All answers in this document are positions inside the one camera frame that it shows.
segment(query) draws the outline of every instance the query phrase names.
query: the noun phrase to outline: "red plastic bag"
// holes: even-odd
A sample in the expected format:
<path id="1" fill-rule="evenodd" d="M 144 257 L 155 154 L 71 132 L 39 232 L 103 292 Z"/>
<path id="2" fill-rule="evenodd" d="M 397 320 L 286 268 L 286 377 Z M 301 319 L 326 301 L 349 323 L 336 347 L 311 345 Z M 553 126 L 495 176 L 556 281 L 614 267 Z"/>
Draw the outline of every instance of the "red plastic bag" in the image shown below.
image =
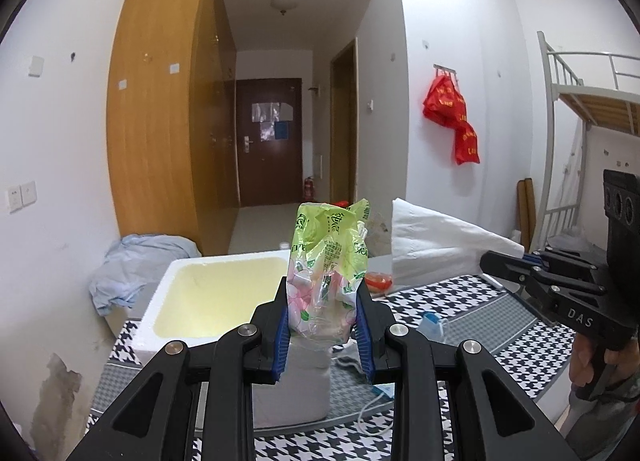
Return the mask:
<path id="1" fill-rule="evenodd" d="M 456 129 L 455 149 L 456 163 L 458 165 L 480 163 L 478 136 L 476 136 L 476 131 L 474 131 L 473 127 L 466 121 Z"/>
<path id="2" fill-rule="evenodd" d="M 436 70 L 436 77 L 422 105 L 424 105 L 422 113 L 425 118 L 456 131 L 454 140 L 456 163 L 458 165 L 468 162 L 480 163 L 478 136 L 466 121 L 465 99 L 458 91 L 458 87 L 454 85 L 449 73 L 441 74 L 440 70 Z"/>

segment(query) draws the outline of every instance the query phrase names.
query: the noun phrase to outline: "door handle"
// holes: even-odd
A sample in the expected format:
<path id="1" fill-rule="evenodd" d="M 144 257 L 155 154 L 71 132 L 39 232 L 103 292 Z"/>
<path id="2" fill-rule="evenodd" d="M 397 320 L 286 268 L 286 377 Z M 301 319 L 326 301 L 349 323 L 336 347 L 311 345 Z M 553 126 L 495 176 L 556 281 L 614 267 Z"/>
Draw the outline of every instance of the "door handle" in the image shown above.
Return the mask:
<path id="1" fill-rule="evenodd" d="M 253 143 L 253 141 L 249 139 L 249 136 L 244 136 L 244 153 L 245 154 L 249 154 L 249 143 Z"/>

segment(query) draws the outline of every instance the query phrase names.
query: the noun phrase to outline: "human hand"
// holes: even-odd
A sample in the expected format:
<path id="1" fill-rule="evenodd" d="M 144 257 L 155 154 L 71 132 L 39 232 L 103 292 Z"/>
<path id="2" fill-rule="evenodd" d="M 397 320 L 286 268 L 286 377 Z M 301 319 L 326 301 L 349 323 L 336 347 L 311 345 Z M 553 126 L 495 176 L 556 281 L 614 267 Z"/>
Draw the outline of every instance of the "human hand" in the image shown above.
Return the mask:
<path id="1" fill-rule="evenodd" d="M 578 387 L 584 387 L 593 380 L 593 365 L 591 365 L 593 353 L 593 342 L 586 336 L 576 333 L 569 364 L 569 379 Z M 607 382 L 609 385 L 631 377 L 640 368 L 638 339 L 634 338 L 629 341 L 622 351 L 607 349 L 604 353 L 604 361 L 609 365 L 617 365 L 615 372 Z"/>

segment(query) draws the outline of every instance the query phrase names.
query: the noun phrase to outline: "bolt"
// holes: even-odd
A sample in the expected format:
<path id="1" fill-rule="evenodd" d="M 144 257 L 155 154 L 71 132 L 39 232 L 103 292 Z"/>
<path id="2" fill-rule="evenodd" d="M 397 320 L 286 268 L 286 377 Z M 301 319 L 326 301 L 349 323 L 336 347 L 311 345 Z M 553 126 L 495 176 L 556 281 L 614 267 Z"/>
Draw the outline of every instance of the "bolt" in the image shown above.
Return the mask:
<path id="1" fill-rule="evenodd" d="M 482 351 L 482 346 L 476 342 L 475 340 L 467 340 L 462 344 L 463 349 L 465 349 L 466 352 L 468 352 L 469 354 L 472 355 L 476 355 L 478 354 L 480 351 Z"/>
<path id="2" fill-rule="evenodd" d="M 253 336 L 258 332 L 258 328 L 253 324 L 242 324 L 238 328 L 238 334 L 240 336 Z"/>
<path id="3" fill-rule="evenodd" d="M 169 342 L 164 346 L 164 352 L 166 352 L 168 355 L 176 355 L 178 353 L 181 353 L 183 349 L 184 346 L 182 345 L 182 342 L 178 342 L 178 340 Z"/>
<path id="4" fill-rule="evenodd" d="M 393 336 L 404 336 L 409 332 L 409 328 L 404 324 L 393 324 L 389 327 L 389 332 Z"/>

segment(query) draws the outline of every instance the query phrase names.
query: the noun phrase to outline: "peeling paint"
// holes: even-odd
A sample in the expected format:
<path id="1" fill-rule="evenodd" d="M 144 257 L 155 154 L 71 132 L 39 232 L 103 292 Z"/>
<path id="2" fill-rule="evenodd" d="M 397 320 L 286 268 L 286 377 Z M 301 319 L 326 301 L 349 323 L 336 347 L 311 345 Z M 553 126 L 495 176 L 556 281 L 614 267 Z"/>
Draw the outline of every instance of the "peeling paint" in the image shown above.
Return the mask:
<path id="1" fill-rule="evenodd" d="M 42 461 L 62 461 L 65 428 L 71 419 L 82 375 L 68 371 L 55 353 L 49 363 L 49 378 L 40 387 L 40 401 L 31 422 L 31 437 Z"/>

